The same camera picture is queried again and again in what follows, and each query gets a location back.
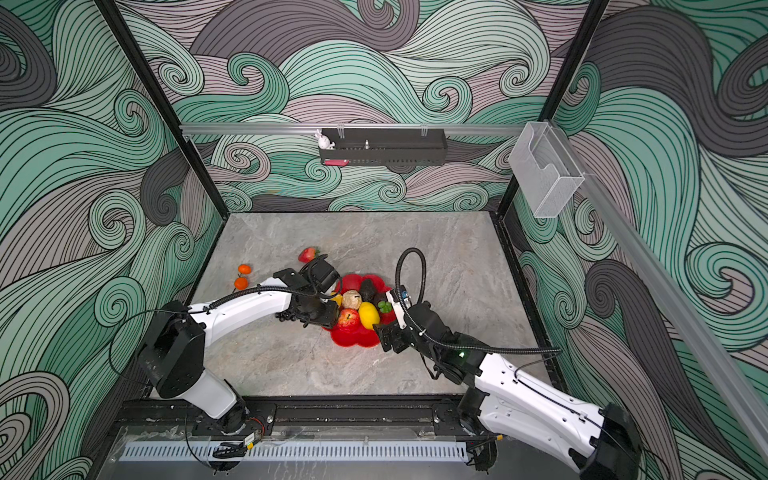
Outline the red apple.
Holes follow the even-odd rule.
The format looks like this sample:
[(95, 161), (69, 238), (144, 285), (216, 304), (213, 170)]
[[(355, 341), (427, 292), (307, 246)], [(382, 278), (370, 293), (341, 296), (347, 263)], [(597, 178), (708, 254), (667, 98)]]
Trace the red apple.
[(336, 327), (339, 330), (352, 331), (362, 326), (358, 310), (345, 308), (339, 312)]

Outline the pale cream pear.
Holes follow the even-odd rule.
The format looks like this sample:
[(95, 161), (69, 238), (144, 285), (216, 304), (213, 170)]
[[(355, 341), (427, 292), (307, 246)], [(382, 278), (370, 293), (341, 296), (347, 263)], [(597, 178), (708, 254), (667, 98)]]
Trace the pale cream pear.
[(362, 303), (362, 296), (357, 290), (348, 290), (342, 295), (341, 307), (343, 309), (358, 310)]

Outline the dark avocado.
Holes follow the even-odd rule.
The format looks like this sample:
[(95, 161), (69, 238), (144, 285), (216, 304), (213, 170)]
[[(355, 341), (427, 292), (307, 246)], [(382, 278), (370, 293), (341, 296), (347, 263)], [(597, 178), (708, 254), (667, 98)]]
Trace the dark avocado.
[(371, 278), (364, 278), (360, 284), (359, 293), (363, 302), (373, 303), (378, 290)]

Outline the yellow lemon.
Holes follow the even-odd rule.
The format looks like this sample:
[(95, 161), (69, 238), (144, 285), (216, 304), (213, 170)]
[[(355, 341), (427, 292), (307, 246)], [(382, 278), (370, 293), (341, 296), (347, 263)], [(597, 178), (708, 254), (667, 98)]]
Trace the yellow lemon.
[(370, 302), (362, 302), (358, 309), (361, 325), (367, 330), (373, 330), (381, 321), (377, 307)]

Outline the red flower-shaped fruit bowl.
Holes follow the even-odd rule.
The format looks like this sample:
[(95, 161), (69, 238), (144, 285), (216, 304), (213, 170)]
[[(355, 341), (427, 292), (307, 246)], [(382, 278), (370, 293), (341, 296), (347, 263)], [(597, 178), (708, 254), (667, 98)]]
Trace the red flower-shaped fruit bowl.
[[(390, 287), (382, 278), (374, 274), (363, 276), (357, 274), (345, 275), (337, 284), (337, 292), (343, 294), (354, 286), (361, 286), (366, 280), (370, 280), (376, 289), (377, 301), (374, 305), (377, 305), (379, 301), (385, 300), (385, 294), (390, 290)], [(348, 326), (339, 322), (331, 329), (326, 328), (326, 331), (330, 334), (331, 340), (340, 347), (372, 348), (380, 344), (376, 332), (365, 328), (360, 322), (354, 325), (349, 324)]]

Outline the dark mangosteen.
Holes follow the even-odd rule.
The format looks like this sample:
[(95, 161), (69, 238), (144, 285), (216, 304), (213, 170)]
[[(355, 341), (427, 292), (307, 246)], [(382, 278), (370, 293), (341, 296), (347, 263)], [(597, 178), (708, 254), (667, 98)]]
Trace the dark mangosteen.
[(375, 295), (374, 305), (376, 306), (380, 314), (389, 314), (393, 311), (391, 302), (388, 300), (385, 293), (379, 292)]

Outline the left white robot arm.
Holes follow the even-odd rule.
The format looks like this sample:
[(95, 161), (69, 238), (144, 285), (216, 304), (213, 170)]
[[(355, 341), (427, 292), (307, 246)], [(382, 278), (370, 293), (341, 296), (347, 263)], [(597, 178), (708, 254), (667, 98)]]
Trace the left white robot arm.
[(207, 369), (207, 348), (267, 317), (334, 327), (340, 307), (333, 290), (340, 279), (321, 255), (300, 270), (277, 271), (253, 287), (215, 301), (191, 306), (170, 302), (153, 314), (137, 349), (137, 363), (160, 398), (184, 400), (222, 434), (238, 434), (246, 428), (248, 407), (234, 387)]

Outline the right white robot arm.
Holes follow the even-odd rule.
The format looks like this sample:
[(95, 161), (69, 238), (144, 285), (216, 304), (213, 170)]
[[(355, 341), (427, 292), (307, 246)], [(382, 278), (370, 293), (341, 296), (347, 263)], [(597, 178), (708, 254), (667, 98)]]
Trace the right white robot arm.
[(642, 441), (629, 413), (580, 400), (538, 380), (500, 349), (453, 332), (426, 302), (388, 299), (395, 316), (374, 330), (382, 348), (412, 348), (433, 373), (467, 390), (459, 417), (466, 430), (519, 440), (575, 471), (582, 479), (635, 479)]

